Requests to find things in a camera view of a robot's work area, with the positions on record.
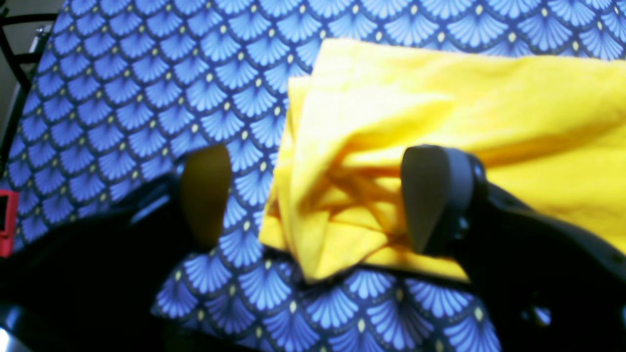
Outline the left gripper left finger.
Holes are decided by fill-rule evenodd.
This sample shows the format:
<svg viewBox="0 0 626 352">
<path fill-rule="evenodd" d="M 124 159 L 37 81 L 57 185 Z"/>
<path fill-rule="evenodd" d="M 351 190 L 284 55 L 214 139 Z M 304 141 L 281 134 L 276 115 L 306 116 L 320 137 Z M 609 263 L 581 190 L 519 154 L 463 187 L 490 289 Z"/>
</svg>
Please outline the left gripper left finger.
<svg viewBox="0 0 626 352">
<path fill-rule="evenodd" d="M 152 305 L 185 256 L 217 244 L 231 183 L 225 145 L 196 150 L 2 260 L 1 350 L 163 352 Z"/>
</svg>

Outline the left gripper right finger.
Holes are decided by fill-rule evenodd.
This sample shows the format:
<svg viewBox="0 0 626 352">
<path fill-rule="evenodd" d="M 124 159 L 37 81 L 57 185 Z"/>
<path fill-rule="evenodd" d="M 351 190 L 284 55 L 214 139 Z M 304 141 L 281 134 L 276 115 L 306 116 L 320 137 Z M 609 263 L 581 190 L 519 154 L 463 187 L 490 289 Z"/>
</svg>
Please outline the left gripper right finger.
<svg viewBox="0 0 626 352">
<path fill-rule="evenodd" d="M 622 251 L 526 205 L 459 149 L 406 149 L 401 190 L 412 249 L 461 266 L 504 352 L 625 350 Z"/>
</svg>

